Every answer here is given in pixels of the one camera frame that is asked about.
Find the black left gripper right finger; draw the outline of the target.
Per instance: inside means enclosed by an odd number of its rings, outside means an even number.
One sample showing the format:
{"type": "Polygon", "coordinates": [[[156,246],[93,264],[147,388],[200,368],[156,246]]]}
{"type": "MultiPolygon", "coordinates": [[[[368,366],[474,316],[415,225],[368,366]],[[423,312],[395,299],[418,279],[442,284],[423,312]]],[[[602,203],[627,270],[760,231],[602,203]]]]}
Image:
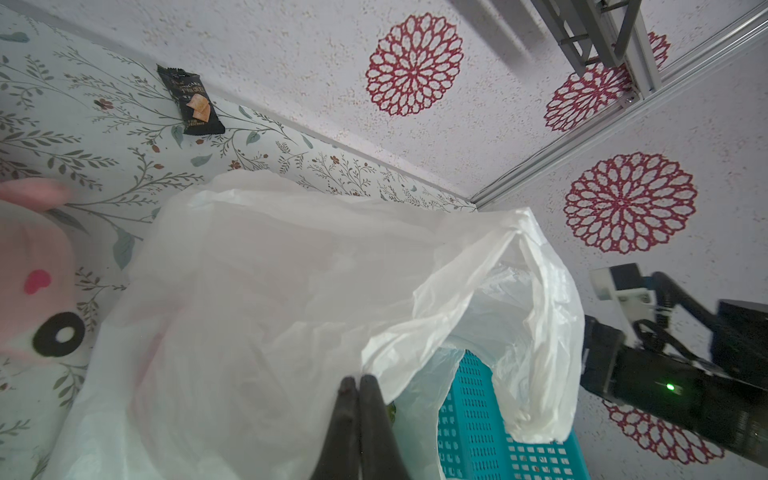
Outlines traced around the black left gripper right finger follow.
{"type": "Polygon", "coordinates": [[[362,478],[409,479],[392,431],[387,404],[373,375],[364,375],[360,380],[359,408],[362,478]]]}

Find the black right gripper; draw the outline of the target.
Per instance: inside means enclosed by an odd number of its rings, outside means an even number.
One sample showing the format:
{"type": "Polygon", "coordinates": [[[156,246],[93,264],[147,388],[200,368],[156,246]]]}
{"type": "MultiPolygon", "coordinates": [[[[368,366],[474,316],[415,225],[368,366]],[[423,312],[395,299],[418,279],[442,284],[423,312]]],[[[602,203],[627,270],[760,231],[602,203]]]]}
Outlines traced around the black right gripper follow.
{"type": "Polygon", "coordinates": [[[623,331],[585,318],[583,371],[588,392],[688,430],[767,465],[767,391],[673,356],[631,348],[623,331]]]}

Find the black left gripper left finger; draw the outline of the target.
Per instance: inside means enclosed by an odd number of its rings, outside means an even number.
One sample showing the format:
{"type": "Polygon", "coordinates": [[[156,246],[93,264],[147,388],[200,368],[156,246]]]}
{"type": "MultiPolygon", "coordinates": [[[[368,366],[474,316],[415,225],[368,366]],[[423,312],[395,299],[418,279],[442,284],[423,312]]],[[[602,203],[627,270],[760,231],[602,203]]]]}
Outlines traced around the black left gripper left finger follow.
{"type": "Polygon", "coordinates": [[[356,480],[360,475],[360,407],[354,377],[345,377],[311,480],[356,480]]]}

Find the white plastic bag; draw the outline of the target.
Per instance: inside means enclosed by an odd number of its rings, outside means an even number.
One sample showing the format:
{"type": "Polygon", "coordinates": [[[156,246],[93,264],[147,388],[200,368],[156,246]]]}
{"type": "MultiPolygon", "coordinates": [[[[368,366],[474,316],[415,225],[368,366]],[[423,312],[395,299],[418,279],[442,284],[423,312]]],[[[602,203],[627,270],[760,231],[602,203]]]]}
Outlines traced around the white plastic bag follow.
{"type": "Polygon", "coordinates": [[[445,213],[232,171],[160,209],[48,479],[307,479],[341,384],[377,383],[415,478],[468,349],[506,430],[566,439],[584,313],[533,213],[445,213]]]}

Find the light green fruit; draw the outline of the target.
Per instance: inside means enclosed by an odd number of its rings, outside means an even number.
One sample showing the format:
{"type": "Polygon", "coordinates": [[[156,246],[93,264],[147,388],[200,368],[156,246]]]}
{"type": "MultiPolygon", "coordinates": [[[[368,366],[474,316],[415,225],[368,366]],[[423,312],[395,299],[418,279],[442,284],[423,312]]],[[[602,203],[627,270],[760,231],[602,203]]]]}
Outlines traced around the light green fruit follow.
{"type": "Polygon", "coordinates": [[[394,424],[396,421],[396,414],[397,414],[397,407],[394,402],[390,403],[386,407],[388,418],[391,424],[394,424]]]}

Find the teal plastic basket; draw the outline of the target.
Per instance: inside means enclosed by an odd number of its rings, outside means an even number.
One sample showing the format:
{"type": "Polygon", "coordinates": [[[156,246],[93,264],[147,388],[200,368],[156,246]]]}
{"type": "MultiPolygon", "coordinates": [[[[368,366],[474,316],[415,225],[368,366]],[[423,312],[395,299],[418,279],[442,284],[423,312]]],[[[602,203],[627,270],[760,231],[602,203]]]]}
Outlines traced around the teal plastic basket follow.
{"type": "Polygon", "coordinates": [[[507,434],[491,370],[467,351],[439,410],[437,446],[448,479],[589,480],[578,440],[519,443],[507,434]]]}

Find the small red white object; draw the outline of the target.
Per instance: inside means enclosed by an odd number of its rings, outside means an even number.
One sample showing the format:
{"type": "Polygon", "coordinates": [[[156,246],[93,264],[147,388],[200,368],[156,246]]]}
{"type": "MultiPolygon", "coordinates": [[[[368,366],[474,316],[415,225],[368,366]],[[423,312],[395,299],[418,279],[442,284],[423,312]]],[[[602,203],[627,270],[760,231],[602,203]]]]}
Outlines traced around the small red white object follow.
{"type": "Polygon", "coordinates": [[[47,363],[77,351],[86,327],[76,308],[75,258],[44,214],[70,190],[45,178],[1,183],[1,354],[47,363]]]}

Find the small black snack packet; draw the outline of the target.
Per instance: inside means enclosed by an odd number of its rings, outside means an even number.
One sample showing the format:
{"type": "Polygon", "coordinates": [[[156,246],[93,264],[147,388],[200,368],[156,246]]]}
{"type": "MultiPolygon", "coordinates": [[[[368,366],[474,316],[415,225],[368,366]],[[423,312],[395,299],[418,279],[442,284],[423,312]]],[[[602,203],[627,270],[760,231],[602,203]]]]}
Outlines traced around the small black snack packet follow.
{"type": "Polygon", "coordinates": [[[200,76],[180,68],[157,66],[157,73],[176,102],[184,123],[184,134],[221,135],[226,131],[200,76]]]}

